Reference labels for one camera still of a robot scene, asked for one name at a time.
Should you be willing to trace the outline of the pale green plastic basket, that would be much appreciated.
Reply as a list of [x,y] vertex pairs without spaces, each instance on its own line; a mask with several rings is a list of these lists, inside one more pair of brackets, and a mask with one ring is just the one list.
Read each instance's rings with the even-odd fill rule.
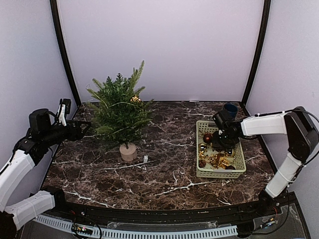
[[[217,151],[212,148],[212,143],[206,144],[207,151],[200,153],[198,146],[203,142],[205,133],[213,134],[218,131],[218,128],[212,121],[198,120],[196,122],[196,176],[203,178],[233,178],[237,179],[240,175],[246,172],[246,163],[241,143],[236,144],[235,148],[230,151]],[[230,165],[234,166],[235,170],[226,170],[222,168],[215,169],[212,167],[213,161],[217,156],[225,157],[230,161]],[[207,162],[205,168],[199,168],[198,161],[205,160]]]

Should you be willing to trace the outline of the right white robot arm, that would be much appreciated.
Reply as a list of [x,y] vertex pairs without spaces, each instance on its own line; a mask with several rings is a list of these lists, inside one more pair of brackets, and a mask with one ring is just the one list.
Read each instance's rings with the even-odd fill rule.
[[215,149],[230,150],[240,139],[260,136],[270,153],[280,149],[283,160],[276,160],[277,172],[263,190],[263,197],[254,211],[265,216],[274,207],[272,199],[294,183],[298,174],[319,154],[319,119],[304,107],[291,110],[255,114],[235,120],[227,110],[213,116],[218,130],[212,136]]

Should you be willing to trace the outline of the small green christmas tree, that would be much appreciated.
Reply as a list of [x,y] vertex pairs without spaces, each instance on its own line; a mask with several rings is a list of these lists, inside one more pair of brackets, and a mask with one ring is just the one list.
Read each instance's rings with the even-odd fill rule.
[[133,96],[140,98],[140,93],[145,89],[144,86],[136,89],[144,65],[145,62],[142,61],[128,78],[118,73],[115,80],[111,77],[103,82],[92,79],[97,89],[88,88],[87,91],[98,100],[99,105],[88,105],[94,110],[95,132],[106,141],[128,146],[129,143],[142,139],[142,129],[152,120],[150,106],[153,99],[131,102]]

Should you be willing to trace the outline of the gold gift box ornament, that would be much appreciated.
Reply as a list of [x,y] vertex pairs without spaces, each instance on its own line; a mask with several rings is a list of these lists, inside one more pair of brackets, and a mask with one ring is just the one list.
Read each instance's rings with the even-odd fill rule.
[[133,96],[131,102],[141,102],[142,100],[138,96]]

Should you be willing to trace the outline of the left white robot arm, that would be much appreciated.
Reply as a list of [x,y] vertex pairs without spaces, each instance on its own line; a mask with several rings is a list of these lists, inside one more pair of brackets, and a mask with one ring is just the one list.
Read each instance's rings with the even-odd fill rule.
[[66,120],[64,116],[67,113],[65,105],[62,105],[52,123],[50,117],[53,113],[48,109],[32,112],[26,136],[16,143],[11,158],[1,169],[0,234],[3,238],[13,239],[22,226],[48,210],[54,211],[59,217],[66,217],[70,213],[70,205],[65,202],[63,190],[52,186],[14,205],[8,204],[16,187],[39,164],[50,147],[65,140],[80,140],[90,128],[90,122]]

